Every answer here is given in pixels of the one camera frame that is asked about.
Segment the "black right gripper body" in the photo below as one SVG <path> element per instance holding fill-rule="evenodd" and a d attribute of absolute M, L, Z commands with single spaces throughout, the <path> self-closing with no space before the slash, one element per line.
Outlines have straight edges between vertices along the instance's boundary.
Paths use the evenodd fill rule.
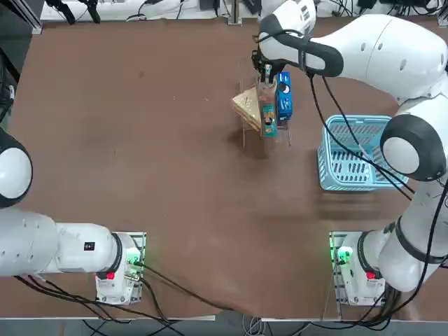
<path fill-rule="evenodd" d="M 265 65 L 267 63 L 266 59 L 259 50 L 253 50 L 251 53 L 251 61 L 253 67 L 257 72 L 264 72 Z"/>

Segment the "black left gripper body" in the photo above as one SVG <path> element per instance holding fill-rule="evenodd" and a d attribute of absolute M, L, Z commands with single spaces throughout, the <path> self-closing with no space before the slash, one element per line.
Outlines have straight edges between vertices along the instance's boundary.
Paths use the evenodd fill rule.
<path fill-rule="evenodd" d="M 1 87 L 1 121 L 11 114 L 13 102 L 15 100 L 15 88 L 12 84 Z"/>

